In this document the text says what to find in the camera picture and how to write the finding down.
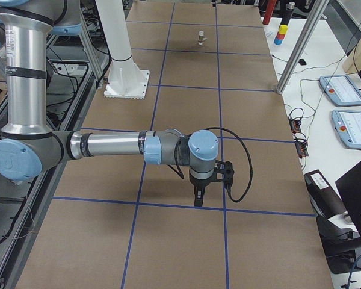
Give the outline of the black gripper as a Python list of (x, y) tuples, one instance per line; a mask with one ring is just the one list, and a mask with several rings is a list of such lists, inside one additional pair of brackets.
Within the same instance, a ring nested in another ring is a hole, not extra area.
[(189, 175), (189, 180), (194, 186), (194, 206), (203, 206), (205, 187), (207, 187), (212, 182), (218, 182), (214, 175), (210, 176), (207, 179), (199, 179), (193, 175)]

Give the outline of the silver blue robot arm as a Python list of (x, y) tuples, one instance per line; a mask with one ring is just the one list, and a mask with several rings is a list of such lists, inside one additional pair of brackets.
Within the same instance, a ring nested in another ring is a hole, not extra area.
[(0, 140), (0, 174), (25, 181), (64, 161), (140, 154), (148, 164), (187, 166), (194, 204), (217, 172), (218, 139), (207, 130), (190, 136), (165, 131), (93, 134), (53, 131), (46, 123), (46, 38), (81, 32), (79, 1), (0, 1), (5, 25), (8, 122)]

